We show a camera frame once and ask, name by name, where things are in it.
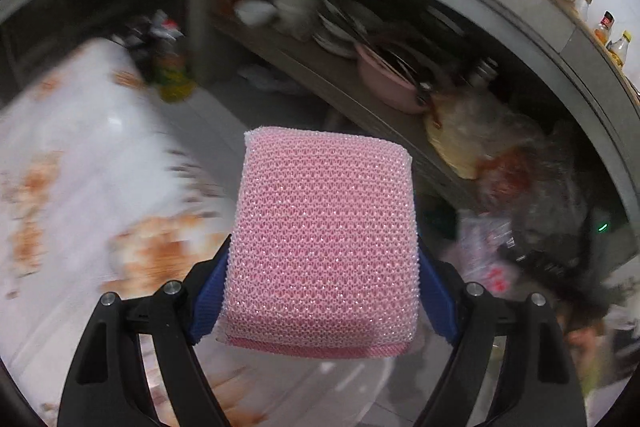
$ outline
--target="blue gripper pad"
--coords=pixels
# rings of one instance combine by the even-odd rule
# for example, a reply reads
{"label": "blue gripper pad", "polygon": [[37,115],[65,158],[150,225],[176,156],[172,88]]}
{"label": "blue gripper pad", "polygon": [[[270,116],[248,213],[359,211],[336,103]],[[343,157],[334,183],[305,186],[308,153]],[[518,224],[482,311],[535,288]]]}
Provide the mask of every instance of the blue gripper pad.
{"label": "blue gripper pad", "polygon": [[418,272],[420,277],[420,301],[433,330],[453,344],[460,333],[456,318],[456,303],[446,284],[425,254],[418,248]]}
{"label": "blue gripper pad", "polygon": [[[202,337],[211,333],[222,309],[228,249],[221,251],[218,255],[222,256],[219,263],[196,298],[190,329],[193,344],[198,343]],[[422,253],[422,250],[418,250],[418,273],[420,301],[431,321],[431,326],[437,334],[453,344],[459,333],[456,305],[446,285],[438,276],[437,270],[427,256]]]}
{"label": "blue gripper pad", "polygon": [[204,283],[193,307],[193,318],[189,335],[191,343],[197,344],[201,338],[208,335],[218,320],[222,310],[222,301],[225,296],[226,261],[228,259],[228,248],[218,252],[220,261]]}

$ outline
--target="metal screw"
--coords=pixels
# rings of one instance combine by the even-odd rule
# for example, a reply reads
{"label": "metal screw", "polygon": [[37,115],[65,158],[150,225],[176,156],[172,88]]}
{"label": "metal screw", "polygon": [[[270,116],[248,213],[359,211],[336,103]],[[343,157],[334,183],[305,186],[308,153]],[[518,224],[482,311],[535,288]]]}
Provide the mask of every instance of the metal screw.
{"label": "metal screw", "polygon": [[545,296],[542,293],[532,293],[531,302],[536,306],[544,306],[546,304]]}
{"label": "metal screw", "polygon": [[116,301],[116,294],[113,292],[103,293],[100,297],[100,304],[103,306],[111,306]]}
{"label": "metal screw", "polygon": [[162,286],[162,291],[167,295],[175,295],[182,288],[180,281],[169,281]]}
{"label": "metal screw", "polygon": [[479,297],[484,293],[484,288],[482,288],[482,285],[477,282],[470,282],[466,285],[466,292],[474,297]]}

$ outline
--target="plastic bag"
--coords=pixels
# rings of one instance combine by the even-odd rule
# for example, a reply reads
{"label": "plastic bag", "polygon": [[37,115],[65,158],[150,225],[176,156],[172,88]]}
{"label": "plastic bag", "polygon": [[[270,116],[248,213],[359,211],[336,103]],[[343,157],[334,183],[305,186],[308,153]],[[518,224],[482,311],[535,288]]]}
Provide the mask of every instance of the plastic bag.
{"label": "plastic bag", "polygon": [[572,136],[570,124],[560,122],[535,149],[530,191],[512,212],[514,233],[529,248],[578,248],[588,206],[576,181]]}
{"label": "plastic bag", "polygon": [[514,147],[497,158],[480,162],[478,191],[482,206],[490,211],[507,210],[527,194],[532,184],[532,154]]}
{"label": "plastic bag", "polygon": [[475,180],[480,163],[544,139],[536,122],[514,113],[489,91],[463,88],[435,94],[433,102],[442,126],[426,118],[429,140],[461,178]]}

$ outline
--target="shelf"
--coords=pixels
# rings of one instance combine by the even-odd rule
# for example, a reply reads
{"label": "shelf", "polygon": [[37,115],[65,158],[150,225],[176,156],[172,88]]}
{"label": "shelf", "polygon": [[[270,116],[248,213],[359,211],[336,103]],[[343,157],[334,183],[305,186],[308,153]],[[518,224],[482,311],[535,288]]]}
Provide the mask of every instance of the shelf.
{"label": "shelf", "polygon": [[455,208],[479,210],[473,182],[459,178],[440,158],[427,139],[422,117],[377,99],[358,77],[355,61],[272,28],[247,28],[215,14],[210,20],[215,29],[292,76],[373,136],[404,146],[414,159],[414,173],[428,179]]}

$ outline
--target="sauce bottle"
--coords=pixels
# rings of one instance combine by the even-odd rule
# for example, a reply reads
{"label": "sauce bottle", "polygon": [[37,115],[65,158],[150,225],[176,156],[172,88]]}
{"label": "sauce bottle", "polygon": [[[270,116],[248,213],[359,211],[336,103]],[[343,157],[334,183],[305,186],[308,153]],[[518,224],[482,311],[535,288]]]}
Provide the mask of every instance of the sauce bottle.
{"label": "sauce bottle", "polygon": [[596,38],[604,45],[609,40],[609,34],[611,33],[611,27],[613,26],[613,15],[609,12],[604,12],[604,17],[593,30]]}
{"label": "sauce bottle", "polygon": [[613,61],[620,67],[625,65],[626,51],[629,48],[630,42],[631,33],[625,30],[624,33],[622,33],[622,36],[609,47],[609,54],[611,55],[611,58],[613,58]]}

